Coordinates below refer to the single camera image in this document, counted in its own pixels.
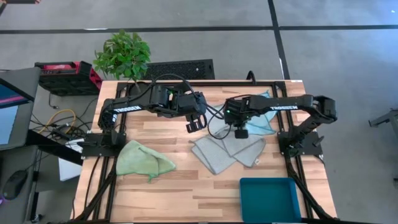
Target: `potted plant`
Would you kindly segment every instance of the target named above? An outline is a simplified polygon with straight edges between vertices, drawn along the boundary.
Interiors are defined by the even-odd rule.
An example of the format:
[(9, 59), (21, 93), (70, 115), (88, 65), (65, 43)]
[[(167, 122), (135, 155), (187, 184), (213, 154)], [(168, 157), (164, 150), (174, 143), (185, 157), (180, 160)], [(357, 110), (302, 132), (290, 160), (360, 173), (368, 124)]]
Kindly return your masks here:
[(150, 49), (138, 34), (129, 35), (120, 30), (105, 41), (103, 52), (95, 51), (95, 57), (95, 70), (103, 71), (105, 77), (111, 74), (117, 80), (126, 77), (137, 82), (148, 69), (146, 63), (150, 62)]

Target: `wooden table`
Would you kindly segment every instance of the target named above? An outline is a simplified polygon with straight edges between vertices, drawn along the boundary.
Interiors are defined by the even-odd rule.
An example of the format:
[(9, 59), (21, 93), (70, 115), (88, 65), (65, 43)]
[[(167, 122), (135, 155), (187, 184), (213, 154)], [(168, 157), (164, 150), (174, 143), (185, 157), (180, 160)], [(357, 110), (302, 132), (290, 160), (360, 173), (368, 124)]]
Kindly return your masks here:
[[(288, 96), (305, 94), (301, 81), (286, 81)], [(93, 132), (100, 133), (97, 126), (103, 101), (114, 98), (117, 81), (103, 82), (93, 120)], [(206, 86), (194, 87), (202, 91), (210, 105), (223, 104), (225, 98), (242, 94), (260, 94), (271, 88), (266, 86)], [(296, 125), (308, 117), (303, 111), (293, 111)], [(191, 152), (195, 140), (207, 135), (207, 130), (188, 134), (185, 118), (158, 118), (156, 114), (138, 111), (127, 114), (127, 140), (141, 144), (163, 153), (177, 165), (175, 171), (162, 174), (148, 184), (147, 176), (131, 174), (119, 176), (116, 181), (111, 222), (241, 222), (239, 204), (239, 179), (241, 177), (286, 177), (284, 158), (280, 155), (276, 134), (265, 136), (266, 147), (259, 156), (258, 165), (244, 167), (235, 162), (224, 172), (213, 175)], [(277, 118), (271, 126), (279, 130)], [(84, 161), (76, 198), (76, 215), (83, 210), (88, 179), (96, 158)], [(314, 156), (302, 156), (303, 168), (309, 191), (327, 213), (336, 216), (328, 179), (323, 164)], [(102, 158), (96, 166), (88, 201), (98, 189)], [(297, 189), (302, 217), (306, 217), (302, 195)], [(108, 193), (105, 192), (99, 218), (104, 218)]]

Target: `blue plastic tray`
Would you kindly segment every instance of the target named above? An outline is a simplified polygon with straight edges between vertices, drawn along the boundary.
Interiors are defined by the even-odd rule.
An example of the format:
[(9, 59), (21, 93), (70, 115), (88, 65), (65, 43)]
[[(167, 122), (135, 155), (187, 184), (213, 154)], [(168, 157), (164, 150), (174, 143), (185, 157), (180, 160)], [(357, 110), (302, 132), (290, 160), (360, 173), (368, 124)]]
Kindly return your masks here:
[(295, 183), (291, 178), (242, 178), (240, 193), (244, 222), (301, 222)]

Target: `gray floor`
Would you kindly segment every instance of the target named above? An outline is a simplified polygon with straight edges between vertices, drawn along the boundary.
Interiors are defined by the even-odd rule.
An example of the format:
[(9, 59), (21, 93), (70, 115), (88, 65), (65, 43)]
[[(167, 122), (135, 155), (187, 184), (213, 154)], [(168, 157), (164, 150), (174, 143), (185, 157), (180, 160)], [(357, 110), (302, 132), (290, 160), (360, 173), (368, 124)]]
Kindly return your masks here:
[[(398, 2), (386, 0), (278, 0), (280, 26), (398, 24)], [(0, 29), (81, 29), (175, 26), (270, 26), (267, 1), (43, 0), (37, 6), (10, 5)], [(344, 220), (396, 223), (397, 139), (388, 124), (370, 128), (368, 119), (398, 107), (398, 30), (282, 31), (291, 79), (307, 93), (337, 101), (339, 120), (319, 129), (326, 171), (338, 216)], [(0, 35), (0, 68), (34, 62), (92, 61), (109, 34)], [(217, 79), (281, 79), (272, 31), (141, 33), (153, 62), (212, 58)], [(53, 104), (81, 114), (93, 98), (53, 97)], [(34, 113), (45, 122), (55, 112), (39, 89)], [(84, 120), (93, 117), (92, 106)], [(70, 215), (74, 185), (40, 198), (48, 220)], [(54, 209), (61, 203), (63, 208)]]

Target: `green cloth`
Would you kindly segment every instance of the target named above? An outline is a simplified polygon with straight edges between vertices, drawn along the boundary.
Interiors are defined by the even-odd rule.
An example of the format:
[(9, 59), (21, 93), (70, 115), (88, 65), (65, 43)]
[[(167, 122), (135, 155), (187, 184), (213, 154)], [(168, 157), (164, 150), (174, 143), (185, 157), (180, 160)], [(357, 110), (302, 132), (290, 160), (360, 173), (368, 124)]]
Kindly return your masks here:
[(163, 154), (132, 140), (127, 143), (118, 157), (116, 174), (144, 174), (154, 177), (175, 169), (175, 164)]

